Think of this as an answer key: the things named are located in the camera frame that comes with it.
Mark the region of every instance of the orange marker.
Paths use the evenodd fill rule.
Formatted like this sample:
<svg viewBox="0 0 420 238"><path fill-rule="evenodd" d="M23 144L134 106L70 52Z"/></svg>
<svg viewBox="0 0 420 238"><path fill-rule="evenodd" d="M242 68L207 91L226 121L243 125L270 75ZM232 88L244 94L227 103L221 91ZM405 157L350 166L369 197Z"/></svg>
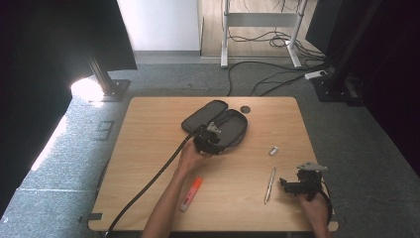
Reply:
<svg viewBox="0 0 420 238"><path fill-rule="evenodd" d="M203 178L201 177L195 178L195 181L192 183L192 186L189 189L188 193L186 194L186 197L179 204L179 210L186 211L186 209L188 209L188 206L191 203L192 198L194 198L195 193L197 193L197 190L198 188L200 188L200 185L202 183L203 183Z"/></svg>

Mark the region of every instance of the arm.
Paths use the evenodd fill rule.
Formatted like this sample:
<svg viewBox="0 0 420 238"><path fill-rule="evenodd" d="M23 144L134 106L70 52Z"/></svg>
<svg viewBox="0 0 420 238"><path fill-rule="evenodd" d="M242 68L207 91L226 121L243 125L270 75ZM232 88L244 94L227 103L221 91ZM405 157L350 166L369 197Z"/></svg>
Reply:
<svg viewBox="0 0 420 238"><path fill-rule="evenodd" d="M210 156L198 153L192 140L185 144L181 151L178 167L149 217L142 234L143 238L169 236L185 179L191 171L198 168Z"/></svg>
<svg viewBox="0 0 420 238"><path fill-rule="evenodd" d="M316 238L331 238L328 230L328 208L324 197L317 193L315 197L308 201L306 194L298 194L300 207L312 226L312 230Z"/></svg>

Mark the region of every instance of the table top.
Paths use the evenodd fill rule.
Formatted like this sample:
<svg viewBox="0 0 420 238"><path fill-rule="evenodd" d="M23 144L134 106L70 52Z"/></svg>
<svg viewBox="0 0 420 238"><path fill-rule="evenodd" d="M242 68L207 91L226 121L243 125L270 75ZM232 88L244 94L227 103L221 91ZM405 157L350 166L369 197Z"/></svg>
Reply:
<svg viewBox="0 0 420 238"><path fill-rule="evenodd" d="M310 231L292 194L278 179L297 181L297 166L315 162L297 102L292 97L136 97L126 114L90 220L92 230L105 231L123 207L156 175L187 133L181 122L212 100L245 114L249 127L243 142L209 159L194 171L179 201L193 180L203 178L186 212L176 211L174 231ZM274 156L268 152L279 147ZM114 230L143 230L169 183L178 158L149 190L123 215ZM264 196L273 167L277 173L270 200ZM330 223L330 230L338 228Z"/></svg>

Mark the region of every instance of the white wall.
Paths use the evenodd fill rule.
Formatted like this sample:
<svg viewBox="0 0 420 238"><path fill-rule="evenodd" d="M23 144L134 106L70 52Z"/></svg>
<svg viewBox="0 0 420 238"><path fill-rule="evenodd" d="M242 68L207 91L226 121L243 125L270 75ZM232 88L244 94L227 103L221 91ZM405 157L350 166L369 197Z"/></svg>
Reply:
<svg viewBox="0 0 420 238"><path fill-rule="evenodd" d="M118 4L133 51L200 50L197 0L118 0Z"/></svg>

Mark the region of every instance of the metal desk frame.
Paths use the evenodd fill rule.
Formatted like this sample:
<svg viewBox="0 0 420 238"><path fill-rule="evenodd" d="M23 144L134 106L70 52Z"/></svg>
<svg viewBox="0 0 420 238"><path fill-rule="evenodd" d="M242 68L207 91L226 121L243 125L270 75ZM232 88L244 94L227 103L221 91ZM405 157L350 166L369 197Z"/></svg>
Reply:
<svg viewBox="0 0 420 238"><path fill-rule="evenodd" d="M293 61L294 67L302 67L294 49L300 24L306 8L307 0L302 0L297 13L230 13L229 1L225 0L225 11L223 12L223 41L221 67L228 67L228 31L229 27L282 27L293 28L290 41L286 41L287 50Z"/></svg>

